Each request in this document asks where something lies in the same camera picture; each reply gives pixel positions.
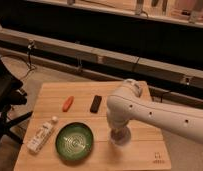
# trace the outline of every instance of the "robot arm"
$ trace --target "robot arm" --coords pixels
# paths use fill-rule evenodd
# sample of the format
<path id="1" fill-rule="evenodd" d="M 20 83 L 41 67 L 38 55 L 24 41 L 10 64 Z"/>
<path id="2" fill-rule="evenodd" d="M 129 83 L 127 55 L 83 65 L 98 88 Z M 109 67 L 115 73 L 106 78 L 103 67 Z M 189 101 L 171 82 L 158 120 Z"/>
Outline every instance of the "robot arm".
<path id="1" fill-rule="evenodd" d="M 107 120 L 120 131 L 139 120 L 203 144 L 203 110 L 142 100 L 138 82 L 125 80 L 107 100 Z"/>

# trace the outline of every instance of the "chair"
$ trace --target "chair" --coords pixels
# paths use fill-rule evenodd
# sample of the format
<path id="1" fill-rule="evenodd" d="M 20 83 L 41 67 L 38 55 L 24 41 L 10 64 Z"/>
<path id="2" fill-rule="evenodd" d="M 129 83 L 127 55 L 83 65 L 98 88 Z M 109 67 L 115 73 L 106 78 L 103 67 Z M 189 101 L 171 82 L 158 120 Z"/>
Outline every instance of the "chair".
<path id="1" fill-rule="evenodd" d="M 0 140 L 3 135 L 7 135 L 19 144 L 23 143 L 23 140 L 10 129 L 29 118 L 32 112 L 10 121 L 7 116 L 11 105 L 22 105 L 27 102 L 25 95 L 19 91 L 22 85 L 23 83 L 14 77 L 0 60 Z"/>

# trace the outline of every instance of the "green bowl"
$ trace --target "green bowl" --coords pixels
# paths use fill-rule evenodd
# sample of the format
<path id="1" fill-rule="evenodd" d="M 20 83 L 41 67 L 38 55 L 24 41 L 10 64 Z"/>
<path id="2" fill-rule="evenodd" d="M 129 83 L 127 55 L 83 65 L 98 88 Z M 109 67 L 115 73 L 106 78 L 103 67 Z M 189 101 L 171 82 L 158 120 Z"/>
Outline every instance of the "green bowl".
<path id="1" fill-rule="evenodd" d="M 56 150 L 67 161 L 84 159 L 93 146 L 91 129 L 80 122 L 73 122 L 63 127 L 56 137 Z"/>

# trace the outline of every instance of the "cord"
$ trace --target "cord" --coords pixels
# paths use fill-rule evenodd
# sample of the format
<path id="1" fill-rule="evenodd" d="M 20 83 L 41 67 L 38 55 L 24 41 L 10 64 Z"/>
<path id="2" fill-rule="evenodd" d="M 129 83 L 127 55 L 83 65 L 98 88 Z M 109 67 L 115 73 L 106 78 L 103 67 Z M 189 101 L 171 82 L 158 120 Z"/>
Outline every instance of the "cord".
<path id="1" fill-rule="evenodd" d="M 149 15 L 148 15 L 148 13 L 147 13 L 146 11 L 143 11 L 143 10 L 142 10 L 141 14 L 145 14 L 146 17 L 147 17 L 147 19 L 149 18 Z"/>
<path id="2" fill-rule="evenodd" d="M 35 65 L 33 65 L 32 62 L 31 62 L 30 53 L 28 53 L 28 62 L 24 58 L 22 58 L 20 56 L 16 56 L 16 55 L 3 55 L 3 56 L 0 56 L 0 58 L 10 58 L 10 57 L 17 58 L 17 59 L 23 61 L 25 63 L 25 65 L 28 67 L 27 73 L 24 76 L 22 76 L 21 78 L 19 78 L 19 80 L 23 80 L 24 78 L 26 78 L 29 75 L 29 73 L 31 71 L 37 69 L 37 67 Z"/>
<path id="3" fill-rule="evenodd" d="M 141 57 L 138 57 L 137 61 L 136 61 L 136 62 L 133 64 L 132 72 L 134 72 L 134 71 L 135 71 L 136 66 L 137 66 L 137 65 L 138 65 L 138 63 L 139 63 L 140 58 L 141 58 Z"/>
<path id="4" fill-rule="evenodd" d="M 183 86 L 181 87 L 181 88 L 179 88 L 179 89 L 182 89 L 182 88 L 187 88 L 189 85 L 190 85 L 190 82 L 188 82 L 187 84 L 182 84 Z M 160 97 L 160 102 L 162 103 L 163 102 L 163 98 L 164 98 L 164 95 L 166 95 L 166 94 L 169 94 L 169 93 L 172 93 L 172 92 L 176 92 L 176 89 L 175 90 L 168 90 L 168 91 L 166 91 L 166 92 L 163 92 L 162 94 L 161 94 L 161 97 Z"/>
<path id="5" fill-rule="evenodd" d="M 165 94 L 169 94 L 169 93 L 172 93 L 172 92 L 173 92 L 172 90 L 169 90 L 169 91 L 166 91 L 166 92 L 162 93 L 162 94 L 161 94 L 161 97 L 160 97 L 160 98 L 161 98 L 161 101 L 160 101 L 160 102 L 162 103 L 163 97 L 164 97 Z"/>
<path id="6" fill-rule="evenodd" d="M 90 0 L 80 0 L 80 1 L 88 2 L 88 3 L 93 3 L 93 4 L 98 4 L 98 5 L 103 5 L 103 6 L 110 7 L 110 8 L 115 8 L 115 7 L 112 6 L 112 5 L 103 4 L 103 3 L 101 3 L 101 2 L 93 2 L 93 1 L 90 1 Z"/>

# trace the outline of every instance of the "table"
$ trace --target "table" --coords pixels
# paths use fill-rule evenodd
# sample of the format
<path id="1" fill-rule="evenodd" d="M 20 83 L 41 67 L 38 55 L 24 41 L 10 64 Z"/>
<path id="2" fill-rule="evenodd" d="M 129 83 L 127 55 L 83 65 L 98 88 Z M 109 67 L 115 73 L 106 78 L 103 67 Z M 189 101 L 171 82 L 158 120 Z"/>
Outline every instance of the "table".
<path id="1" fill-rule="evenodd" d="M 106 121 L 106 99 L 121 84 L 115 82 L 69 82 L 45 83 L 34 108 L 24 144 L 15 165 L 15 171 L 37 170 L 168 170 L 171 162 L 163 140 L 161 130 L 151 125 L 131 121 L 131 141 L 125 146 L 110 142 Z M 141 98 L 151 100 L 146 82 L 140 81 L 143 87 Z M 101 95 L 102 102 L 97 114 L 90 113 L 94 95 Z M 68 112 L 62 112 L 62 104 L 74 96 L 74 102 Z M 55 131 L 37 155 L 29 153 L 26 145 L 37 129 L 52 116 L 59 122 Z M 59 130 L 71 122 L 87 124 L 94 134 L 94 147 L 84 162 L 71 164 L 61 160 L 55 150 L 55 138 Z"/>

